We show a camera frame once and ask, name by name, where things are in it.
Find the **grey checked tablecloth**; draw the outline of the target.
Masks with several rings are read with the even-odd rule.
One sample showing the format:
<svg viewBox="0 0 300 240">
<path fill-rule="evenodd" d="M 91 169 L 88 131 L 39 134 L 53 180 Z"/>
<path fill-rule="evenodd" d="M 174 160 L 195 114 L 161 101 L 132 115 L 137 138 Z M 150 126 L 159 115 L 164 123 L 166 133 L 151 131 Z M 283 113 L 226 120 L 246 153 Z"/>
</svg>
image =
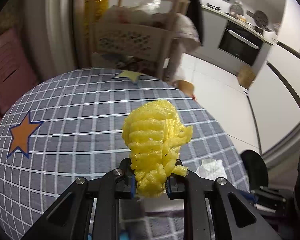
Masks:
<svg viewBox="0 0 300 240">
<path fill-rule="evenodd" d="M 181 161 L 196 171 L 203 159 L 223 162 L 234 187 L 249 190 L 241 158 L 220 124 L 189 96 L 151 76 L 137 83 L 117 70 L 76 70 L 37 85 L 0 122 L 0 226 L 20 239 L 78 177 L 100 178 L 129 156 L 125 117 L 152 100 L 175 105 L 193 127 Z"/>
</svg>

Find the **yellow foam net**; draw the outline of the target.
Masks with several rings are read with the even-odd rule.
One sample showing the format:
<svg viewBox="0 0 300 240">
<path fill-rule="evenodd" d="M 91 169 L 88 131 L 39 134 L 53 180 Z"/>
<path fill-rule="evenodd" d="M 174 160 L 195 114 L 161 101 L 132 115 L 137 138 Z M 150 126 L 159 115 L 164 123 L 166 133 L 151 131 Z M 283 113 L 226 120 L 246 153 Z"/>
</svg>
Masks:
<svg viewBox="0 0 300 240">
<path fill-rule="evenodd" d="M 150 101 L 131 111 L 122 126 L 122 139 L 130 150 L 137 194 L 158 197 L 171 174 L 186 176 L 188 168 L 177 160 L 192 134 L 193 127 L 181 123 L 167 100 Z"/>
</svg>

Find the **white refrigerator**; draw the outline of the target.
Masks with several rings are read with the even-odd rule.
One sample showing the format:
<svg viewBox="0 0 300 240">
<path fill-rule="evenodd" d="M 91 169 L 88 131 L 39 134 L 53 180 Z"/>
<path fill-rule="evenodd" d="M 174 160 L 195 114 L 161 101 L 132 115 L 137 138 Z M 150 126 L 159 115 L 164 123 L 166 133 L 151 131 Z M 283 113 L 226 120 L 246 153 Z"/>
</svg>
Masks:
<svg viewBox="0 0 300 240">
<path fill-rule="evenodd" d="M 248 97 L 264 154 L 300 123 L 300 53 L 282 42 L 272 46 Z"/>
</svg>

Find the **pink plastic stool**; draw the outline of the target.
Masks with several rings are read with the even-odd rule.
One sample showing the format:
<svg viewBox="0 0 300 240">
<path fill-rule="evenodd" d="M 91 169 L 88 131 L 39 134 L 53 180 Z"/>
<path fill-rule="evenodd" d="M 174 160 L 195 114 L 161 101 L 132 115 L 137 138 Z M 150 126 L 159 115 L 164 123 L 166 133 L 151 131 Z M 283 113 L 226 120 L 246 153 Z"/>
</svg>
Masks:
<svg viewBox="0 0 300 240">
<path fill-rule="evenodd" d="M 0 121 L 10 107 L 39 83 L 15 28 L 0 35 Z"/>
</svg>

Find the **clear plastic wrapper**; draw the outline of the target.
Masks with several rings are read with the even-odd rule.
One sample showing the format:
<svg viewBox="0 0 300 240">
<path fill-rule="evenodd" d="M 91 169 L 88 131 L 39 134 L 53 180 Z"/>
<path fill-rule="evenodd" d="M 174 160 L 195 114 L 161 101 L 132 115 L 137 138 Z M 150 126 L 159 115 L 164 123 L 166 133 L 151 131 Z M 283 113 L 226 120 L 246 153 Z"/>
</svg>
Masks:
<svg viewBox="0 0 300 240">
<path fill-rule="evenodd" d="M 216 180 L 219 177 L 228 178 L 222 160 L 203 159 L 201 165 L 197 168 L 196 174 L 200 178 Z"/>
</svg>

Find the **black trash bin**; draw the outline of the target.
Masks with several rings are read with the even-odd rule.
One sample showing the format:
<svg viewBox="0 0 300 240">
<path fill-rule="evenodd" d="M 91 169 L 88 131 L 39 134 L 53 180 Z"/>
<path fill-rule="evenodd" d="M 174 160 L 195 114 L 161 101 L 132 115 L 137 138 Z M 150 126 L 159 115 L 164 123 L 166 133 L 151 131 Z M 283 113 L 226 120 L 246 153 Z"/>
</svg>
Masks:
<svg viewBox="0 0 300 240">
<path fill-rule="evenodd" d="M 241 153 L 241 159 L 249 178 L 250 190 L 268 186 L 268 170 L 262 157 L 253 150 L 245 150 Z"/>
</svg>

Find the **beige perforated basket lower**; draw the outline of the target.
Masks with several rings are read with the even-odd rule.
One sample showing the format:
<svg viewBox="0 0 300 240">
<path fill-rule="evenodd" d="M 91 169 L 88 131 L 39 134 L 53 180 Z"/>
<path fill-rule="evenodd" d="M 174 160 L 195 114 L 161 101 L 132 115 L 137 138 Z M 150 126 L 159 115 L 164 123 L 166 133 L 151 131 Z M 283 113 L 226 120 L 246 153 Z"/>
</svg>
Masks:
<svg viewBox="0 0 300 240">
<path fill-rule="evenodd" d="M 99 52 L 129 55 L 155 62 L 167 33 L 165 29 L 147 25 L 97 22 L 95 46 Z"/>
</svg>

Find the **wooden shelf rack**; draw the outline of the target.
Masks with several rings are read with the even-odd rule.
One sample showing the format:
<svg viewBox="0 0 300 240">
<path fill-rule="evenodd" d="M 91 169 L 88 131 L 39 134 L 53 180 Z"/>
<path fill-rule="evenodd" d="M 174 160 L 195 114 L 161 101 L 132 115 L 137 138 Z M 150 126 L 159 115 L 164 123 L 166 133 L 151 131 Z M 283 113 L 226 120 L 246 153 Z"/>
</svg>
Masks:
<svg viewBox="0 0 300 240">
<path fill-rule="evenodd" d="M 119 53 L 154 62 L 156 77 L 164 75 L 164 62 L 171 47 L 177 13 L 182 12 L 189 0 L 165 0 L 172 7 L 161 28 L 144 23 L 107 23 L 95 20 L 95 0 L 89 1 L 89 51 L 90 53 Z"/>
</svg>

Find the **patterned cloth towel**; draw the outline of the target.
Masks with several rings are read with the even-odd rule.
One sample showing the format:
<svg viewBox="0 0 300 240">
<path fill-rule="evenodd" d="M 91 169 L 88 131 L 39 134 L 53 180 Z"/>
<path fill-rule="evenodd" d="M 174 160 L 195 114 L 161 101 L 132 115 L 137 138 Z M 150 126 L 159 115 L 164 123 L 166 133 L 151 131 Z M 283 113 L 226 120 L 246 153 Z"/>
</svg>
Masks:
<svg viewBox="0 0 300 240">
<path fill-rule="evenodd" d="M 193 22 L 180 13 L 177 13 L 173 25 L 172 38 L 180 42 L 187 51 L 193 51 L 202 45 Z"/>
</svg>

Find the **cardboard box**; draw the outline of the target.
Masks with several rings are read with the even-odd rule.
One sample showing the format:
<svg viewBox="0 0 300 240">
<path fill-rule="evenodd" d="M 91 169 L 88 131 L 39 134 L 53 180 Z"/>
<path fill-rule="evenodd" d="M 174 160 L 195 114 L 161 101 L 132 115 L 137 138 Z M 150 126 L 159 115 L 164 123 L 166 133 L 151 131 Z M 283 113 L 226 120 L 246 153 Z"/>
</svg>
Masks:
<svg viewBox="0 0 300 240">
<path fill-rule="evenodd" d="M 237 80 L 240 86 L 242 86 L 245 89 L 249 89 L 255 77 L 256 75 L 253 72 L 252 68 L 244 65 L 238 72 Z"/>
</svg>

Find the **black garment hanging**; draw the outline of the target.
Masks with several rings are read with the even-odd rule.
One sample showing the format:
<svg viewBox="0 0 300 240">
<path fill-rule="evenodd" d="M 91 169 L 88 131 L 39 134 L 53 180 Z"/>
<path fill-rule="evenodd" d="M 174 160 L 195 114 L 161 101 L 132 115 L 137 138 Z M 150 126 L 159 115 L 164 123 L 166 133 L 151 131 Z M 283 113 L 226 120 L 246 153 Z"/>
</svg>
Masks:
<svg viewBox="0 0 300 240">
<path fill-rule="evenodd" d="M 197 30 L 201 46 L 204 45 L 204 21 L 200 0 L 190 0 L 186 16 L 193 22 Z"/>
</svg>

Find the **butternut squash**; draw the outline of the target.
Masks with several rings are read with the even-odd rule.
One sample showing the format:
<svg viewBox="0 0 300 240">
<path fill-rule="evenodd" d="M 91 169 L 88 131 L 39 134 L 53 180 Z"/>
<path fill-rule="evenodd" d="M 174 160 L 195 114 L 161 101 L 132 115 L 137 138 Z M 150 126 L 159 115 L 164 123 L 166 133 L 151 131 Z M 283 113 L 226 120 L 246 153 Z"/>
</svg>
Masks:
<svg viewBox="0 0 300 240">
<path fill-rule="evenodd" d="M 194 95 L 194 85 L 192 83 L 185 80 L 175 80 L 172 82 L 172 86 L 181 90 L 186 96 L 193 99 L 196 98 Z"/>
</svg>

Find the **built-in oven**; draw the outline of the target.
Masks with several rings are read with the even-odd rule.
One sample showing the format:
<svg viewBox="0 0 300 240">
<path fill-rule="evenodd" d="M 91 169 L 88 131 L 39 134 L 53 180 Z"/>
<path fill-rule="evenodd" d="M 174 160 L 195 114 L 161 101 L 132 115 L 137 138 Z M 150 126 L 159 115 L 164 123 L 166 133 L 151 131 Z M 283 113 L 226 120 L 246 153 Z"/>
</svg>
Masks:
<svg viewBox="0 0 300 240">
<path fill-rule="evenodd" d="M 260 38 L 228 21 L 218 48 L 252 66 L 262 45 Z"/>
</svg>

